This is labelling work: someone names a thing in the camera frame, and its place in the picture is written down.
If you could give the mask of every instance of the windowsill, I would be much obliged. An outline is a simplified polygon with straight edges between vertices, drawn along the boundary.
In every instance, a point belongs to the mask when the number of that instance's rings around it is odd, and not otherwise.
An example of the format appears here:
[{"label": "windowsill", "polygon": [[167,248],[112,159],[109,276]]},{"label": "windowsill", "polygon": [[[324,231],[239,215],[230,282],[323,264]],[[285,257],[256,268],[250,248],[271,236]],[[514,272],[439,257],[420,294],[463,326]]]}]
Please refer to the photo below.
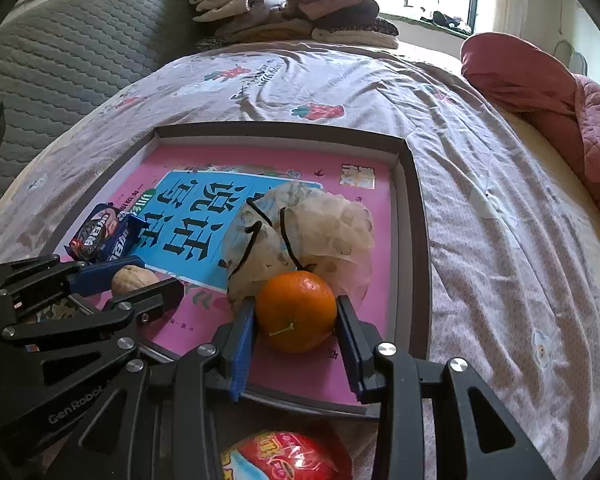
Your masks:
[{"label": "windowsill", "polygon": [[450,28],[441,27],[440,25],[436,25],[435,23],[423,22],[422,20],[414,20],[413,18],[398,16],[397,14],[387,14],[385,12],[381,12],[380,17],[386,20],[394,20],[394,22],[405,22],[409,23],[409,25],[419,25],[430,30],[436,30],[438,32],[444,32],[445,34],[450,34],[452,36],[455,36],[456,38],[462,38],[463,40],[466,40],[467,38],[471,37],[465,34],[461,34],[460,32],[451,30]]}]

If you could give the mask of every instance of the pile of folded clothes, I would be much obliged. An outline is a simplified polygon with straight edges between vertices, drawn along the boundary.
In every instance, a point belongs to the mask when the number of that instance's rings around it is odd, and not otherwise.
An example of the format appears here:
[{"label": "pile of folded clothes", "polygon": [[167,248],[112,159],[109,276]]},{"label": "pile of folded clothes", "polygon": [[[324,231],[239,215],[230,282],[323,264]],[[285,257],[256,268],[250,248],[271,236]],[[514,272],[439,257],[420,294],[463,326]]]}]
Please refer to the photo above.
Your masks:
[{"label": "pile of folded clothes", "polygon": [[313,38],[326,43],[398,48],[398,30],[374,0],[189,0],[195,22],[210,26],[204,47]]}]

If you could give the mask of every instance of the translucent plastic bag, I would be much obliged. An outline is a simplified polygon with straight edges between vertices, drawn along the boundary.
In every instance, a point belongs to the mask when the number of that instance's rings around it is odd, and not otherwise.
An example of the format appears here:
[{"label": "translucent plastic bag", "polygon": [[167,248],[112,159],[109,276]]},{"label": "translucent plastic bag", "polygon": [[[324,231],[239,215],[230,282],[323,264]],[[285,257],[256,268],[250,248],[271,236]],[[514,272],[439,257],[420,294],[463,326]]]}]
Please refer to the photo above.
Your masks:
[{"label": "translucent plastic bag", "polygon": [[371,213],[297,180],[247,200],[222,241],[227,298],[238,307],[282,272],[304,269],[360,306],[371,280]]}]

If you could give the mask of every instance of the snack wrapper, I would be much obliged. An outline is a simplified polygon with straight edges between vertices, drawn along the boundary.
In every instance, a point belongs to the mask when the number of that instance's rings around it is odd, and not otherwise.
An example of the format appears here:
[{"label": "snack wrapper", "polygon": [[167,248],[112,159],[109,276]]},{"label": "snack wrapper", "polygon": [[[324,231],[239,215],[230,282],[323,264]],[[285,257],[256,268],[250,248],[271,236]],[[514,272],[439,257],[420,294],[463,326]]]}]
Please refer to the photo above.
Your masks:
[{"label": "snack wrapper", "polygon": [[110,262],[125,256],[147,225],[113,204],[98,204],[64,248],[74,260]]},{"label": "snack wrapper", "polygon": [[222,240],[227,299],[239,306],[273,276],[302,268],[357,308],[371,281],[373,247],[364,205],[297,180],[281,184],[247,200]]},{"label": "snack wrapper", "polygon": [[291,431],[266,431],[222,453],[226,480],[350,480],[351,459],[337,437],[318,442]]}]

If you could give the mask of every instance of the green label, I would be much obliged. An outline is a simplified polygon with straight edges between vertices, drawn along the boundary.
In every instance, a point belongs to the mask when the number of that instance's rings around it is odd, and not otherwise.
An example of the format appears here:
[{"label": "green label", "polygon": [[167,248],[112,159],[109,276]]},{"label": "green label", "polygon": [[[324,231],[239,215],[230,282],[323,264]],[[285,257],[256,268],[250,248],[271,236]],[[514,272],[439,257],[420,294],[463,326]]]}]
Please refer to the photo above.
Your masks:
[{"label": "green label", "polygon": [[143,192],[142,195],[140,195],[140,198],[136,200],[131,207],[131,213],[138,216],[142,209],[144,209],[144,206],[149,203],[149,200],[151,200],[153,195],[155,195],[155,189],[147,189],[145,192]]}]

